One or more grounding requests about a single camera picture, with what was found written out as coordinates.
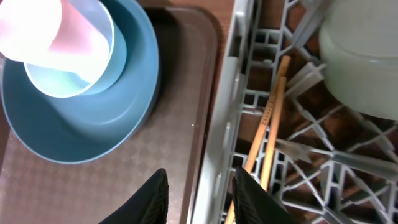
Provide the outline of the pink paper cup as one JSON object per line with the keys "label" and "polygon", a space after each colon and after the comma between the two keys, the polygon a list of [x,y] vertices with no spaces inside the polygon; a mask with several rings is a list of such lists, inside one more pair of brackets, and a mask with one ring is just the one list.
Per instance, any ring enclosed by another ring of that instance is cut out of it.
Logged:
{"label": "pink paper cup", "polygon": [[71,62],[75,54],[89,52],[72,22],[84,27],[83,18],[66,0],[2,0],[1,53],[14,61],[50,68]]}

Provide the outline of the mint green bowl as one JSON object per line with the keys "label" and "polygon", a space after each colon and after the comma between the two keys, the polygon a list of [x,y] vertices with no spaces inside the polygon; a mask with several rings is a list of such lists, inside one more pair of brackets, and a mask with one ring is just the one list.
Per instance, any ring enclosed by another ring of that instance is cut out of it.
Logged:
{"label": "mint green bowl", "polygon": [[397,119],[397,0],[336,1],[319,44],[325,85],[338,101]]}

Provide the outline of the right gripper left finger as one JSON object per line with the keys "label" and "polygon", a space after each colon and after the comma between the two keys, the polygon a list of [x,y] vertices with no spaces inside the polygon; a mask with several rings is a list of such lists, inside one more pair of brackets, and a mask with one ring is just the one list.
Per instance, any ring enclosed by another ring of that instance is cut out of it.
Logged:
{"label": "right gripper left finger", "polygon": [[132,197],[99,224],[166,224],[168,206],[167,173],[160,168]]}

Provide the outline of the light blue bowl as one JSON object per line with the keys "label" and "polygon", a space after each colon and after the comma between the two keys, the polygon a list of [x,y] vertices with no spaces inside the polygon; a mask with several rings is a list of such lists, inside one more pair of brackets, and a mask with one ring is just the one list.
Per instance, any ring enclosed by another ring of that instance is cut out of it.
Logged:
{"label": "light blue bowl", "polygon": [[75,54],[71,62],[60,68],[24,64],[33,85],[55,98],[92,95],[108,89],[121,75],[127,58],[126,41],[101,1],[71,0],[67,4],[83,18],[85,25],[80,27],[72,22],[73,28],[79,28],[72,39],[84,41],[89,52]]}

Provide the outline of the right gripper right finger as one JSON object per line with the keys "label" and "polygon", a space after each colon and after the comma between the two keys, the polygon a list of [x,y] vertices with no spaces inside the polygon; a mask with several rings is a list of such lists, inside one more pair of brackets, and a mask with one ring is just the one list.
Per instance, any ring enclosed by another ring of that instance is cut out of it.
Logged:
{"label": "right gripper right finger", "polygon": [[233,178],[236,224],[295,224],[285,211],[242,167]]}

